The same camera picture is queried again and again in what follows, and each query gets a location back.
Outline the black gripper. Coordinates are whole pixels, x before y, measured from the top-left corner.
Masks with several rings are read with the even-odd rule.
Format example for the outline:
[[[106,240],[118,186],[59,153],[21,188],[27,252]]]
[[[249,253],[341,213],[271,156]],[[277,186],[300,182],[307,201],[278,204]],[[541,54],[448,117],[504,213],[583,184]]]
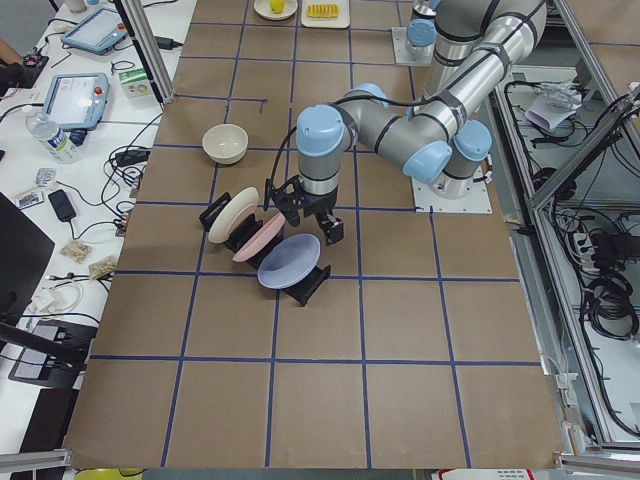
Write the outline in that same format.
[[[272,178],[265,180],[264,208],[273,202],[292,227],[300,226],[299,210],[303,211],[304,217],[314,215],[323,232],[326,246],[334,245],[344,238],[343,221],[333,215],[336,201],[336,188],[325,194],[309,193],[303,188],[299,176],[291,177],[278,188]]]

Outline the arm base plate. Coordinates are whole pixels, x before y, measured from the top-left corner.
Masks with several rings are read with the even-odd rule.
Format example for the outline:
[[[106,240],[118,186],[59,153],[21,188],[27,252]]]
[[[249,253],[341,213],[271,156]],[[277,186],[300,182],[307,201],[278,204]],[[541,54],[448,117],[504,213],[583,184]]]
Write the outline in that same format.
[[[436,34],[417,26],[393,27],[392,40],[395,63],[404,66],[431,64]]]
[[[440,176],[431,183],[412,180],[415,208],[423,213],[491,214],[485,174],[491,172],[491,157],[470,160],[454,151]]]

